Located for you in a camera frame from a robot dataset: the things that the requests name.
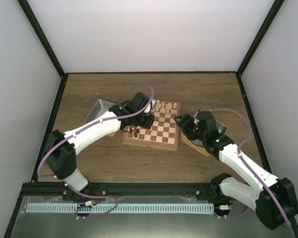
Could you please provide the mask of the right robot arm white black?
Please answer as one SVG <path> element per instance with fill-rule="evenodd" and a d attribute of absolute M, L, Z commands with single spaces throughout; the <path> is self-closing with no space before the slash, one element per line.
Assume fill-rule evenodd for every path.
<path fill-rule="evenodd" d="M 183 114 L 175 116 L 174 120 L 189 141 L 204 148 L 245 180 L 241 183 L 225 173 L 215 177 L 211 186 L 213 198 L 221 200 L 227 196 L 243 203 L 271 230 L 290 225 L 290 219 L 298 214 L 298 201 L 295 187 L 288 178 L 278 178 L 246 156 L 241 145 L 225 134 L 226 127 L 215 119 L 211 110 L 197 110 L 193 116 Z"/>

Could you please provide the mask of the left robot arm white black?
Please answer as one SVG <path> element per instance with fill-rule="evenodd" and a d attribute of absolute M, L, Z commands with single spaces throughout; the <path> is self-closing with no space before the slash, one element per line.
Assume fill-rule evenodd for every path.
<path fill-rule="evenodd" d="M 76 129 L 50 133 L 41 164 L 47 164 L 53 176 L 62 180 L 74 190 L 80 200 L 91 196 L 88 179 L 78 169 L 77 155 L 95 141 L 123 130 L 127 126 L 150 129 L 154 116 L 150 111 L 156 100 L 138 92 L 133 99 L 113 104 L 102 115 Z"/>

